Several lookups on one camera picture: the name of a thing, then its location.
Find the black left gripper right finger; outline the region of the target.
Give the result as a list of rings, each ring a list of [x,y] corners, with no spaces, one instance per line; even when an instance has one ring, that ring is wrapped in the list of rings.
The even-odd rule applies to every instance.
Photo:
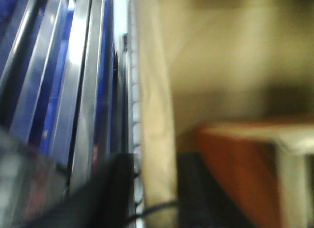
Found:
[[[199,153],[179,153],[177,172],[180,228],[253,226],[208,171]]]

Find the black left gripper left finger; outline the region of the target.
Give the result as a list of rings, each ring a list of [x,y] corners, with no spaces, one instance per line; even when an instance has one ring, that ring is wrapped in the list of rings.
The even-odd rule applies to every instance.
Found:
[[[133,183],[133,159],[117,154],[63,203],[29,223],[31,228],[124,228]]]

